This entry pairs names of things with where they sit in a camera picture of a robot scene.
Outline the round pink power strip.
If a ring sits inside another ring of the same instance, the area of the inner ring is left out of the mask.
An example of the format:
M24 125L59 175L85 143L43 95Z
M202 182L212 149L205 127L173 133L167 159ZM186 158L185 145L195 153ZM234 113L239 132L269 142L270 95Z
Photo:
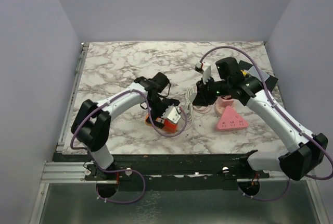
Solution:
M232 107L233 105L232 105L232 104L221 104L221 105L220 105L220 104L218 104L218 103L215 103L214 106L213 106L213 108L214 108L215 113L216 113L218 116L222 116L222 114L223 114L223 112L224 112L224 110L225 110L225 108L226 108L227 106Z

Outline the red cube socket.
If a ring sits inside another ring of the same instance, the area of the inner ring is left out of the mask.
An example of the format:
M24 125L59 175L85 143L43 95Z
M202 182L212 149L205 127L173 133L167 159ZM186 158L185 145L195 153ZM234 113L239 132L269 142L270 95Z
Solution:
M172 123L169 120L160 117L155 119L154 124L157 128L165 131L166 133L173 134L176 133L178 129L178 124Z

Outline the pink triangular power strip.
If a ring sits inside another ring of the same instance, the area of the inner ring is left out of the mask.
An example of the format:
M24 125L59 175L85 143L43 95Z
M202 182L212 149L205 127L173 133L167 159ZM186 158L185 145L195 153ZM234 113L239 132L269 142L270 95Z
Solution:
M246 129L248 126L248 122L239 113L231 106L226 106L216 124L216 129L218 131L234 131Z

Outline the orange power strip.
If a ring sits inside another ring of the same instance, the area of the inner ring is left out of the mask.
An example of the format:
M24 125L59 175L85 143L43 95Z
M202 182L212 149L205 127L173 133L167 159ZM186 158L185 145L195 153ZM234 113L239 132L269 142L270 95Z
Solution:
M149 118L149 115L147 114L146 115L146 118L145 118L145 124L147 125L147 126L152 126L152 124L151 124L151 122L150 122L150 118Z

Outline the white usb charger plug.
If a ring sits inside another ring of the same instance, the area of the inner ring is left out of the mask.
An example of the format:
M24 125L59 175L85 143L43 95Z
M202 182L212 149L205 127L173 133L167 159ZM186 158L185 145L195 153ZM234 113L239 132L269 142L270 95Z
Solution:
M193 102L195 100L196 95L197 93L189 91L189 93L187 94L187 98L190 102Z

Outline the pink cube socket adapter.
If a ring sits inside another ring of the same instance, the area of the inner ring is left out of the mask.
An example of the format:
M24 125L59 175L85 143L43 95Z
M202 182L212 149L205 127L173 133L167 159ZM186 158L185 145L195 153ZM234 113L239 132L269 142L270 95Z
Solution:
M223 98L219 97L216 101L216 104L220 107L232 106L234 100L232 98Z

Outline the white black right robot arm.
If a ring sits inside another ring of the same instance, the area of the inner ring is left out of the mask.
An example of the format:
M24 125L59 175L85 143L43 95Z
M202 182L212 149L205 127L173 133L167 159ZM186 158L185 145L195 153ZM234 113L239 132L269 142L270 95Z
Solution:
M265 82L243 72L233 57L223 58L215 63L220 80L211 76L211 65L199 61L195 70L202 75L196 83L195 106L209 106L219 97L230 96L255 112L278 135L285 146L281 154L251 152L246 161L239 164L239 172L250 178L257 171L283 172L294 181L305 177L324 158L328 140L322 134L312 131L295 121L267 90Z

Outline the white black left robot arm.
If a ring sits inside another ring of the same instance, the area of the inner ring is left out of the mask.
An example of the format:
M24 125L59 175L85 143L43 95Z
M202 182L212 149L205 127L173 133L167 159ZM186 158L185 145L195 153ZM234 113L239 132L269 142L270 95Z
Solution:
M136 78L128 88L108 99L100 102L87 99L82 103L71 127L72 138L84 144L98 164L101 178L110 179L115 172L114 158L106 144L111 122L133 106L145 103L149 124L161 129L163 135L176 134L181 119L180 102L160 94L170 86L167 76L159 72L153 78Z

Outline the black flat box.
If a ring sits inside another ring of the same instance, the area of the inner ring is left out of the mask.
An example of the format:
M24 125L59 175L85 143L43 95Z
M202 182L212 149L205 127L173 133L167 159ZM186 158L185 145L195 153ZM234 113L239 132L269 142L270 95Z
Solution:
M240 60L239 68L241 70L246 71L249 75L254 76L254 77L258 78L259 80L261 80L261 78L253 64ZM260 70L260 74L261 74L262 78L265 81L267 89L270 92L272 92L277 84L278 79L276 77L268 74L267 72L263 71L262 69L259 69L259 70Z

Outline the white grey network switch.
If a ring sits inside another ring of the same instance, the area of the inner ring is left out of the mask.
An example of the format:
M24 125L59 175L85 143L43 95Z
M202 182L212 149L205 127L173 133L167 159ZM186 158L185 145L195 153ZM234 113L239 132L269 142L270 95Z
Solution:
M259 80L263 80L266 81L270 75L267 74L266 72L264 72L263 70L259 69L259 72L256 70L255 66L252 66L249 70L248 70L248 74L250 74L251 76L254 76L256 78L258 78Z

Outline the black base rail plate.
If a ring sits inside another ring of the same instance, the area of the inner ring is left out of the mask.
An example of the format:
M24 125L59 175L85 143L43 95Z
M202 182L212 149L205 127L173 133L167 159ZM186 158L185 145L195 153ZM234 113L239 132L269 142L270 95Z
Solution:
M236 190L241 182L269 177L246 164L248 154L199 155L115 155L105 173L87 155L56 153L53 163L65 165L65 172L80 172L80 182L96 183L105 191Z

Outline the aluminium frame rail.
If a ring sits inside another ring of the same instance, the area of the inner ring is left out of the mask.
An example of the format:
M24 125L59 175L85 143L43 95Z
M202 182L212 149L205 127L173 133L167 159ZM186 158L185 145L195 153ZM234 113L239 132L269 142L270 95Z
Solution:
M139 77L122 92L106 100L86 100L71 127L73 140L81 143L88 162L76 177L77 182L95 186L97 199L113 204L120 191L134 190L141 200L149 190L238 191L256 201L261 180L270 172L281 172L287 182L310 176L310 171L328 157L328 139L297 122L273 98L261 73L244 72L236 58L216 62L220 79L214 80L211 66L203 59L195 65L202 75L192 104L207 107L219 98L235 99L256 113L283 142L280 153L251 150L221 155L112 155L107 149L111 123L130 108L140 105L147 110L150 123L177 124L187 119L179 100L159 94L170 83L163 73L153 78Z

